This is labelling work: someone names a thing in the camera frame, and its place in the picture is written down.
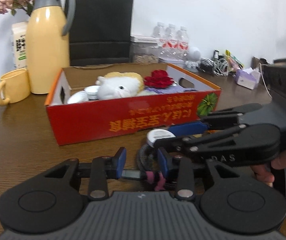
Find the person's right hand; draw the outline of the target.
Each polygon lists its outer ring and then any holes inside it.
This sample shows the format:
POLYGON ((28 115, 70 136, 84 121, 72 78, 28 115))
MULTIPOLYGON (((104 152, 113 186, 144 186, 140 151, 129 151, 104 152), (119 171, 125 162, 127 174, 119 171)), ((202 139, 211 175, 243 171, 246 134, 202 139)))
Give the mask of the person's right hand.
POLYGON ((286 150, 281 152, 275 159, 268 164, 253 165, 250 167, 254 172, 254 176, 258 181, 273 187, 275 176, 272 174, 272 169, 283 170, 286 168, 286 150))

